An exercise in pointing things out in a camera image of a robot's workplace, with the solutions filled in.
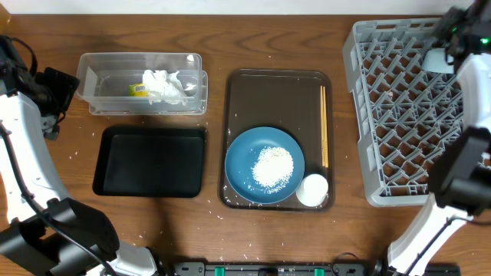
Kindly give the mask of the light blue bowl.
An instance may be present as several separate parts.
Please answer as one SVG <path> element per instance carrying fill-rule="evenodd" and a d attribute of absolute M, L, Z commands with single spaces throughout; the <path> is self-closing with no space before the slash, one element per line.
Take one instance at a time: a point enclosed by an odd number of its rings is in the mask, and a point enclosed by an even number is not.
<path fill-rule="evenodd" d="M 421 68 L 438 74 L 453 74 L 453 57 L 444 48 L 431 49 L 424 56 Z"/>

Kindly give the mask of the yellow snack wrapper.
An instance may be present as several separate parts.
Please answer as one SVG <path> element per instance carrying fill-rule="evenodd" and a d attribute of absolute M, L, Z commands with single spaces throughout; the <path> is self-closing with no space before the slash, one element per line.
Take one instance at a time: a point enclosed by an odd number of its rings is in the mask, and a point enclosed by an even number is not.
<path fill-rule="evenodd" d="M 146 84 L 132 84 L 129 86 L 130 97 L 148 97 L 149 89 Z"/>

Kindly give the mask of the white tissue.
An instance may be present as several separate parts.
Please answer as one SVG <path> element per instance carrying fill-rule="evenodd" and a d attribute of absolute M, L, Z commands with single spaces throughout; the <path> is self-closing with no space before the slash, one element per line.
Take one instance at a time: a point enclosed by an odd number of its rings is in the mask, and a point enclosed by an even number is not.
<path fill-rule="evenodd" d="M 177 78 L 179 71 L 168 73 L 165 70 L 152 71 L 145 70 L 142 81 L 146 89 L 148 89 L 149 103 L 165 103 L 177 105 L 186 105 L 186 94 L 183 90 L 183 85 Z"/>

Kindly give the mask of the wooden chopstick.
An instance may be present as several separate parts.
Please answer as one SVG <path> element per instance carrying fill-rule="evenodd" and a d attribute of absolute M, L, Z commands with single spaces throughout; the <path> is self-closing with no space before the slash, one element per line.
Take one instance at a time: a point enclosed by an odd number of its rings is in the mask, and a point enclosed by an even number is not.
<path fill-rule="evenodd" d="M 325 110 L 325 87 L 321 86 L 321 147 L 322 147 L 322 165 L 328 167 L 328 139 L 326 130 L 326 110 Z"/>
<path fill-rule="evenodd" d="M 321 87 L 321 107 L 322 107 L 322 146 L 323 146 L 323 154 L 324 154 L 324 167 L 328 168 L 328 128 L 327 128 L 327 109 L 326 109 L 326 93 L 325 86 Z"/>

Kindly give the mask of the white plastic cup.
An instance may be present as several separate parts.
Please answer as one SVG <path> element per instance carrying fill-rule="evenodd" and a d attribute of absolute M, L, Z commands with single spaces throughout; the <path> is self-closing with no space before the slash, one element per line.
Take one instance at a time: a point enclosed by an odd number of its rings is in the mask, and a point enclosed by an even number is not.
<path fill-rule="evenodd" d="M 328 196 L 328 189 L 328 181 L 323 175 L 311 174 L 302 180 L 295 194 L 301 204 L 316 207 Z"/>

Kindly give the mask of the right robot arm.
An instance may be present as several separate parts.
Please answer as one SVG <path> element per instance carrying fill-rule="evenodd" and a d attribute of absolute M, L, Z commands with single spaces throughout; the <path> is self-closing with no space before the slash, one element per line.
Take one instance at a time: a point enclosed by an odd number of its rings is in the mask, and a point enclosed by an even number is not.
<path fill-rule="evenodd" d="M 435 24 L 423 69 L 456 75 L 463 93 L 463 132 L 431 167 L 429 195 L 405 233 L 393 241 L 375 275 L 422 275 L 454 232 L 490 207 L 490 171 L 479 167 L 490 151 L 490 3 L 450 8 Z"/>

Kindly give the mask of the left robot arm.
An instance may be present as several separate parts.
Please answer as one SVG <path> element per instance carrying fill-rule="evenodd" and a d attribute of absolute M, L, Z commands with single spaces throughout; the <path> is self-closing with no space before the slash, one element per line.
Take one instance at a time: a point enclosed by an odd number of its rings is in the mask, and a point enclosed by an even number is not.
<path fill-rule="evenodd" d="M 33 275 L 160 275 L 154 253 L 121 241 L 101 211 L 72 199 L 46 145 L 80 81 L 1 37 L 1 177 L 9 226 L 1 254 Z"/>

